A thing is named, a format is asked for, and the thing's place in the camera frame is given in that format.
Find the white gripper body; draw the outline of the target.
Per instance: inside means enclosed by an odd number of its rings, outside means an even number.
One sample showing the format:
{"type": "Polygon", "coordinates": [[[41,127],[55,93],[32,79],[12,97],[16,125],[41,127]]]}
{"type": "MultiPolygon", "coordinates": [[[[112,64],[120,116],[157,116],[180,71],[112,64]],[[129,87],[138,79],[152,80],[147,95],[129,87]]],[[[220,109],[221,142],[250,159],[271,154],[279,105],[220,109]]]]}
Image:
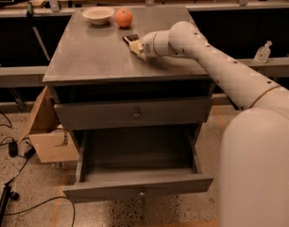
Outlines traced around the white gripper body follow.
{"type": "Polygon", "coordinates": [[[150,32],[141,39],[144,54],[148,58],[169,56],[171,47],[169,43],[169,30],[150,32]]]}

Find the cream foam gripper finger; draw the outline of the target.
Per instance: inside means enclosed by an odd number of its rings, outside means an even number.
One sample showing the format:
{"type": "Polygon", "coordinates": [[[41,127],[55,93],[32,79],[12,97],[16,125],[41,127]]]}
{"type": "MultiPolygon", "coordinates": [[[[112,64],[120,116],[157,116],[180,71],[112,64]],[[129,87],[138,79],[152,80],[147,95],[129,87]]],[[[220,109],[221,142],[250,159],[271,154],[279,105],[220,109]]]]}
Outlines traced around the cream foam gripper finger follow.
{"type": "Polygon", "coordinates": [[[129,49],[143,61],[145,60],[144,48],[140,40],[130,42],[129,49]]]}

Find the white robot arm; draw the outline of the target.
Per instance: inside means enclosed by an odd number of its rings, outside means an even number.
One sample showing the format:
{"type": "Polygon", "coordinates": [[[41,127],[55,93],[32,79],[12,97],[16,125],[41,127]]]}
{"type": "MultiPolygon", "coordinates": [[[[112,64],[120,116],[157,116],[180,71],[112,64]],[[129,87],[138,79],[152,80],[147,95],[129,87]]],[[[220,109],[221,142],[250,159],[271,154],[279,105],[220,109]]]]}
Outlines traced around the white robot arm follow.
{"type": "Polygon", "coordinates": [[[289,227],[289,90],[210,45],[189,22],[128,44],[145,61],[197,61],[242,110],[221,142],[220,227],[289,227]]]}

